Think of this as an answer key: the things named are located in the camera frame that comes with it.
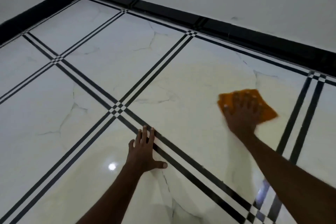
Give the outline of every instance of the orange rag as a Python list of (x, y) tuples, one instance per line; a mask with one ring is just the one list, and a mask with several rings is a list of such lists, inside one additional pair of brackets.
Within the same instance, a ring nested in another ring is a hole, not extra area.
[[(261, 103), (263, 105), (263, 113), (261, 114), (260, 120), (258, 124), (263, 123), (265, 121), (274, 119), (278, 116), (278, 114), (263, 100), (261, 95), (259, 94), (259, 91), (256, 89), (253, 90), (239, 90), (237, 91), (239, 93), (239, 97), (242, 97), (244, 93), (249, 92), (252, 96), (256, 96), (258, 103)], [(224, 113), (224, 105), (228, 105), (230, 110), (233, 110), (233, 93), (224, 93), (218, 95), (218, 101), (217, 104), (219, 108), (221, 109), (222, 113)]]

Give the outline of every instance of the person's right arm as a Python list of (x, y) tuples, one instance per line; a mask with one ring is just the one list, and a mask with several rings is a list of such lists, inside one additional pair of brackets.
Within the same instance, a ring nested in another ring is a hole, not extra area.
[(254, 134), (262, 112), (256, 99), (233, 97), (234, 110), (225, 107), (229, 129), (249, 150), (266, 180), (298, 224), (336, 223), (336, 189), (293, 165)]

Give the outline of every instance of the person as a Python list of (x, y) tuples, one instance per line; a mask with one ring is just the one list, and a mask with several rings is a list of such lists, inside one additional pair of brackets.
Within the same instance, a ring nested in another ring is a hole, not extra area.
[[(298, 224), (336, 223), (336, 189), (288, 162), (254, 134), (263, 106), (246, 93), (233, 96), (224, 116), (231, 132), (249, 150), (269, 184)], [(129, 142), (126, 163), (110, 188), (77, 224), (121, 223), (141, 175), (166, 162), (153, 160), (154, 129), (139, 130)]]

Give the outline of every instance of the floor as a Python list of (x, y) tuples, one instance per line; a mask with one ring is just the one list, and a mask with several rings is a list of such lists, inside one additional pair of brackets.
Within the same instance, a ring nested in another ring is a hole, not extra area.
[(123, 223), (295, 223), (218, 94), (257, 88), (279, 118), (258, 137), (336, 187), (336, 80), (96, 0), (0, 48), (0, 223), (75, 223), (157, 130)]

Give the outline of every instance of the black baseboard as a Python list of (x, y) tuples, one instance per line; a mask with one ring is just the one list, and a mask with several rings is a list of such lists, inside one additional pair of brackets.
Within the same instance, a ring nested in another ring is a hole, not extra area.
[(0, 25), (0, 45), (48, 18), (74, 0), (45, 0)]
[(336, 54), (141, 0), (104, 0), (267, 55), (336, 76)]
[[(45, 0), (22, 14), (4, 22), (0, 25), (0, 44), (12, 39), (44, 18), (58, 12), (73, 1), (74, 0)], [(233, 44), (238, 44), (275, 58), (336, 77), (336, 54), (333, 52), (146, 1), (103, 1), (149, 14), (164, 21), (197, 30)]]

